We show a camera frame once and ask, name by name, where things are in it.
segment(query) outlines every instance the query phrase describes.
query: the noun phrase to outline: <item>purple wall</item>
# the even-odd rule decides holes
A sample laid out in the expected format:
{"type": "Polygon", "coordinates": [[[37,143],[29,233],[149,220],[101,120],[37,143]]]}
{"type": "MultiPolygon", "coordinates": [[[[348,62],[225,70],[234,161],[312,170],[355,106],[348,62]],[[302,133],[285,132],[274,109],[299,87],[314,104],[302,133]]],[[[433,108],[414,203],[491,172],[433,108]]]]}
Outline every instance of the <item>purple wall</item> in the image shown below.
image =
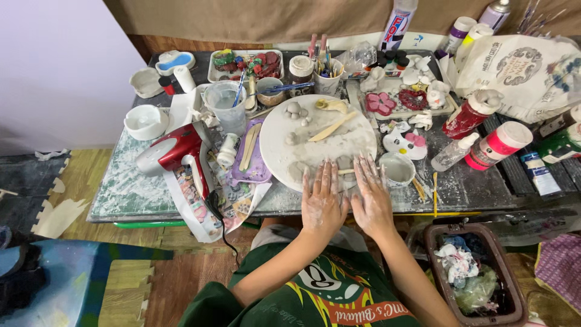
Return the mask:
{"type": "Polygon", "coordinates": [[[0,155],[111,148],[146,66],[101,0],[6,1],[0,155]]]}

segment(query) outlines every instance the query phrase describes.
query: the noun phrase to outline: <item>green cutting mat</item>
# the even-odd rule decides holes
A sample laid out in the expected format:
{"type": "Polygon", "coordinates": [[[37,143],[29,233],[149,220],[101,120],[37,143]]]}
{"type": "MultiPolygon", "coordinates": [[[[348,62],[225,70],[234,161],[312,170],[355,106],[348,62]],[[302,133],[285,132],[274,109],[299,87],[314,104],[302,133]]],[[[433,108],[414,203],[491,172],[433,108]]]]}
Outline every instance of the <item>green cutting mat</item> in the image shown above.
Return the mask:
{"type": "Polygon", "coordinates": [[[92,216],[178,212],[163,176],[147,177],[135,165],[135,158],[153,142],[138,141],[123,129],[95,196],[92,216]]]}

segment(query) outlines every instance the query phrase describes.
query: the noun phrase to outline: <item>brown curtain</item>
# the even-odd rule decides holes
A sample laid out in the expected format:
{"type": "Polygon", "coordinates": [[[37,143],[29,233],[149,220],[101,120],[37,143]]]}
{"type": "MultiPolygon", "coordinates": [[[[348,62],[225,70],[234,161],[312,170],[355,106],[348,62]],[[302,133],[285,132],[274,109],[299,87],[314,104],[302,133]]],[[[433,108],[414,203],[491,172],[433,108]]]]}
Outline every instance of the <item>brown curtain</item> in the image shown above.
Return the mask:
{"type": "MultiPolygon", "coordinates": [[[[104,0],[127,34],[239,43],[308,41],[382,31],[391,0],[104,0]]],[[[491,0],[419,0],[411,31],[447,34],[456,18],[478,19],[491,0]]],[[[527,0],[511,1],[512,12],[499,33],[515,30],[527,0]]],[[[538,13],[567,11],[548,24],[551,35],[581,34],[581,0],[541,0],[538,13]]]]}

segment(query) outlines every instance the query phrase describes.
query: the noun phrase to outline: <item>hand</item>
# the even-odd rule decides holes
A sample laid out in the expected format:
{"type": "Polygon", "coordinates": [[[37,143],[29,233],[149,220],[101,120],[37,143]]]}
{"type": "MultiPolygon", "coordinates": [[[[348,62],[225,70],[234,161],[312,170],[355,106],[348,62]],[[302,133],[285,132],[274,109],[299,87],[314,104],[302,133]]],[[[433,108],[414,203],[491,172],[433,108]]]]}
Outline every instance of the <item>hand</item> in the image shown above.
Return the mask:
{"type": "Polygon", "coordinates": [[[357,185],[363,197],[361,203],[361,198],[357,194],[353,195],[351,199],[353,216],[363,232],[376,240],[376,237],[395,230],[392,202],[385,186],[387,181],[385,168],[381,167],[380,177],[371,155],[367,158],[363,155],[355,156],[353,165],[357,185]]]}
{"type": "Polygon", "coordinates": [[[309,170],[303,174],[303,202],[301,209],[303,214],[303,230],[301,233],[312,234],[317,239],[323,240],[326,246],[331,237],[341,228],[347,212],[349,211],[349,199],[343,197],[339,201],[338,168],[335,162],[329,158],[323,161],[315,175],[313,192],[309,187],[309,170]]]}

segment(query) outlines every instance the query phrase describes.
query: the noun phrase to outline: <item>blue stool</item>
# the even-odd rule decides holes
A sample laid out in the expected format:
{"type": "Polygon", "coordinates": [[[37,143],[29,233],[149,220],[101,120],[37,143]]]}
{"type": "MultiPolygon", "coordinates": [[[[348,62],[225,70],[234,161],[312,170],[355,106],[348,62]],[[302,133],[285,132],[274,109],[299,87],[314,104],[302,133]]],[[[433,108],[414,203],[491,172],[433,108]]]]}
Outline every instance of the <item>blue stool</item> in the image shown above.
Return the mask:
{"type": "MultiPolygon", "coordinates": [[[[97,326],[113,260],[171,260],[173,251],[78,240],[32,243],[41,249],[46,285],[27,308],[0,317],[6,326],[97,326]]],[[[0,271],[18,257],[18,247],[0,250],[0,271]]]]}

